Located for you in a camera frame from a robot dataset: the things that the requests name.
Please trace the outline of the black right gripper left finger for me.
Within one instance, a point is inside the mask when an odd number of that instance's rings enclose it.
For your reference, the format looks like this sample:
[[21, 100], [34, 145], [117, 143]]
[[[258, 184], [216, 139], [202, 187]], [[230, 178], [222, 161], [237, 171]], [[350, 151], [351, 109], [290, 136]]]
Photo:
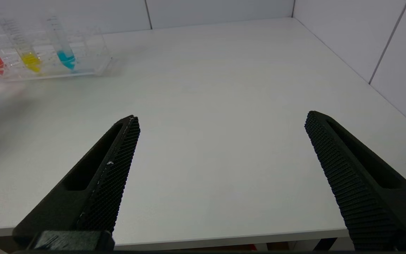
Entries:
[[27, 244], [45, 230], [113, 233], [140, 137], [133, 115], [116, 122], [13, 229]]

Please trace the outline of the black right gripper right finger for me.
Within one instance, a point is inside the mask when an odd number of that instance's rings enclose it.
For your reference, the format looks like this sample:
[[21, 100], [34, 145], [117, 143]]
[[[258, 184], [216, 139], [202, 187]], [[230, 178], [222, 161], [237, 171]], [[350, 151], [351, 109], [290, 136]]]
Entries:
[[333, 118], [304, 125], [356, 251], [406, 251], [406, 179]]

